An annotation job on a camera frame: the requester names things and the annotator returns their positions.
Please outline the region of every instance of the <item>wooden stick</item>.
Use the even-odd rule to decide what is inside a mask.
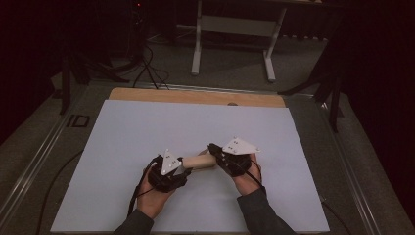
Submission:
[[[183,167],[201,169],[216,165],[216,158],[212,154],[198,155],[195,157],[183,158]]]

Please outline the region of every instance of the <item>metal stand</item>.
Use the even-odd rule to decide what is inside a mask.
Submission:
[[[192,75],[199,74],[202,53],[201,37],[202,30],[204,30],[270,37],[271,43],[268,49],[263,52],[263,59],[265,62],[268,80],[270,82],[274,82],[275,73],[272,66],[271,55],[274,50],[275,43],[277,42],[286,12],[287,8],[281,9],[277,22],[206,16],[202,15],[202,0],[199,0],[198,17],[196,21],[196,46],[193,56]]]

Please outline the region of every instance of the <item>wooden board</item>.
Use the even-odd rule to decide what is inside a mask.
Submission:
[[[205,105],[285,108],[284,100],[278,95],[240,94],[208,91],[153,90],[137,88],[115,88],[110,100],[151,101],[168,103],[189,103]]]

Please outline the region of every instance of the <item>dark background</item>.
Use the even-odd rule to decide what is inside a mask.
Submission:
[[[127,51],[129,2],[100,3],[0,2],[0,143],[53,93],[49,78],[61,70],[68,48],[103,62],[109,54]],[[332,38],[319,63],[329,71],[341,71],[342,90],[415,223],[415,8],[404,0],[365,3],[353,4],[357,11],[347,13],[336,32],[336,14],[294,8],[281,32],[299,39]],[[176,24],[195,23],[196,1],[154,0],[152,4],[154,26],[171,38]]]

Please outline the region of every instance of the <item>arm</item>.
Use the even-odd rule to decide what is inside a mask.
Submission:
[[[260,166],[256,164],[256,155],[251,154],[250,157],[255,164],[251,165],[248,172],[261,181]],[[242,195],[238,198],[238,204],[251,234],[296,234],[269,206],[266,195],[257,182],[246,174],[232,179]]]
[[[137,198],[137,210],[135,210],[125,222],[114,232],[115,235],[147,235],[153,227],[153,219],[159,215],[167,199],[174,193],[159,192],[153,190],[149,183],[147,171],[140,187]]]
[[[251,234],[296,234],[269,206],[265,194],[260,189],[239,197],[238,204]]]
[[[150,234],[154,221],[139,210],[135,210],[114,232],[115,235]]]

